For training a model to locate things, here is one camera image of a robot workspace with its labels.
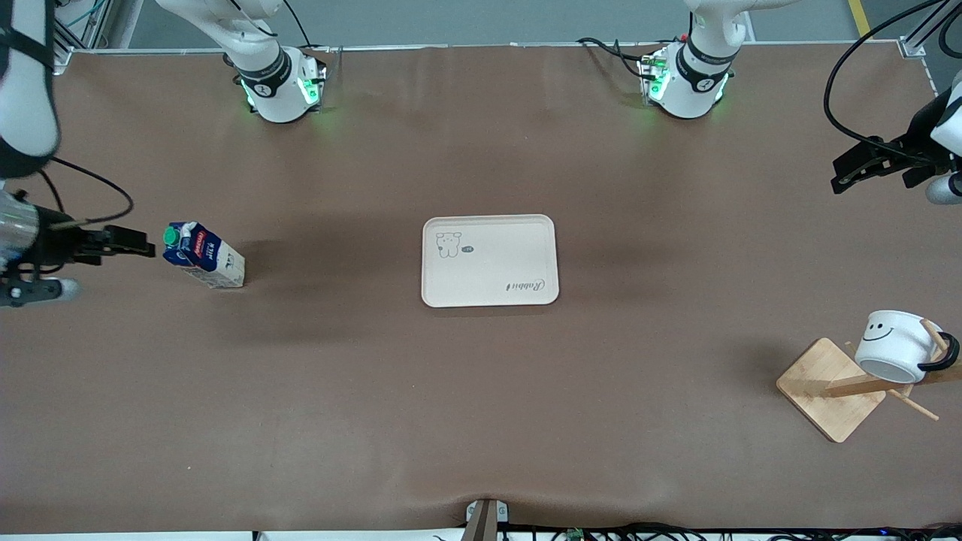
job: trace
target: mug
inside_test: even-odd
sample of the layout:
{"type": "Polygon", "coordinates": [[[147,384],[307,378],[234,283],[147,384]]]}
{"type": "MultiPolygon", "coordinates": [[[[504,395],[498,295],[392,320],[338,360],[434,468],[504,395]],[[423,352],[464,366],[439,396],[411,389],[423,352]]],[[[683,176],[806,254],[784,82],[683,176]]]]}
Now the mug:
{"type": "Polygon", "coordinates": [[[869,314],[869,326],[855,352],[855,363],[865,372],[896,383],[918,383],[926,373],[944,370],[959,355],[959,342],[933,323],[949,343],[941,359],[932,361],[938,346],[922,326],[919,316],[898,310],[869,314]]]}

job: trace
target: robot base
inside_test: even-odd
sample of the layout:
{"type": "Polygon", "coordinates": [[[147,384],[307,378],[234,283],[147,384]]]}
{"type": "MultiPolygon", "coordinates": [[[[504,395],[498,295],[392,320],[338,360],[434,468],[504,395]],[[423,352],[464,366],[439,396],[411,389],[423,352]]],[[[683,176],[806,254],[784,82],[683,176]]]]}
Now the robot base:
{"type": "Polygon", "coordinates": [[[642,74],[653,76],[653,81],[642,79],[642,95],[647,101],[657,103],[668,114],[679,118],[698,118],[711,110],[715,103],[722,99],[722,91],[728,82],[728,75],[717,84],[715,91],[697,92],[691,83],[678,73],[675,59],[678,50],[684,46],[676,41],[669,46],[652,53],[648,63],[638,62],[642,74]]]}
{"type": "Polygon", "coordinates": [[[260,96],[244,82],[240,84],[247,93],[251,111],[264,120],[278,123],[292,122],[319,108],[327,78],[327,66],[323,63],[318,66],[316,58],[294,47],[283,47],[283,50],[291,58],[291,75],[272,97],[260,96]]]}

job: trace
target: wooden base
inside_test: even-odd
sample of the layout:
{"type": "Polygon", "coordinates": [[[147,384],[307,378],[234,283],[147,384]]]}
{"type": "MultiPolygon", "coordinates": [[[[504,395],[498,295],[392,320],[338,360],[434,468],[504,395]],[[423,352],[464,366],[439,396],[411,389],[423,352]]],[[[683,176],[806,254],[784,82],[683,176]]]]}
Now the wooden base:
{"type": "Polygon", "coordinates": [[[832,381],[865,375],[831,340],[820,338],[775,385],[829,440],[842,443],[885,399],[885,391],[825,398],[832,381]]]}

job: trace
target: black mug handle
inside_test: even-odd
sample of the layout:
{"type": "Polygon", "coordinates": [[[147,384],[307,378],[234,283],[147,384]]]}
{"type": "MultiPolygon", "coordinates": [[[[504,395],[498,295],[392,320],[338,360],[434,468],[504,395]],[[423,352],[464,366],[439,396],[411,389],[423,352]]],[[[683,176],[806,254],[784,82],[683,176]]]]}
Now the black mug handle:
{"type": "Polygon", "coordinates": [[[955,360],[959,358],[959,341],[956,340],[954,336],[948,334],[948,332],[940,332],[939,336],[949,343],[949,348],[946,349],[946,354],[943,355],[941,359],[932,361],[930,363],[919,363],[916,365],[922,372],[936,372],[945,370],[946,368],[955,364],[955,360]]]}

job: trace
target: green cap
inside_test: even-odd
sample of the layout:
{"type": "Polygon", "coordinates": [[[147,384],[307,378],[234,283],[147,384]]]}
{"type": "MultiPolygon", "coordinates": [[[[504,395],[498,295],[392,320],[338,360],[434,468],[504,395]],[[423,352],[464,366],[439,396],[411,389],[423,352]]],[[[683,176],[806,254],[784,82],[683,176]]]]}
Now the green cap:
{"type": "Polygon", "coordinates": [[[174,227],[168,226],[164,231],[164,244],[174,246],[178,241],[180,241],[180,233],[174,227]]]}

